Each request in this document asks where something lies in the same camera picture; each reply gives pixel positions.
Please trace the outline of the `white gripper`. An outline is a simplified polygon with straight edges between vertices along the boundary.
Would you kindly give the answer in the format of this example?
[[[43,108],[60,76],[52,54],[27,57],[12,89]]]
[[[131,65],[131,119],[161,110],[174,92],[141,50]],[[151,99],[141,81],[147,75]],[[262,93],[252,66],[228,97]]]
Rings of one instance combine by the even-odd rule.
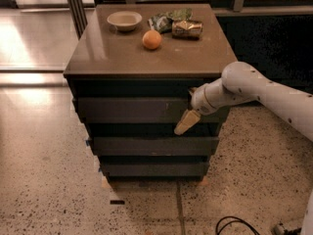
[[[192,110],[186,110],[177,123],[174,133],[182,135],[201,120],[202,116],[208,116],[217,111],[205,96],[205,86],[189,88],[191,94],[190,105]]]

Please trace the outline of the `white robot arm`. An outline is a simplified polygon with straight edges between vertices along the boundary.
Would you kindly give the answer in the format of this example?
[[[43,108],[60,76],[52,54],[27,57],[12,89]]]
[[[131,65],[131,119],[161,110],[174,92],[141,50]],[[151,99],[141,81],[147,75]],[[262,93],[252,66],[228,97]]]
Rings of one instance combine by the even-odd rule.
[[[297,219],[312,232],[313,97],[234,62],[220,78],[190,89],[191,103],[175,127],[183,134],[205,116],[230,109],[208,175],[192,208],[205,208],[208,233],[272,235]]]

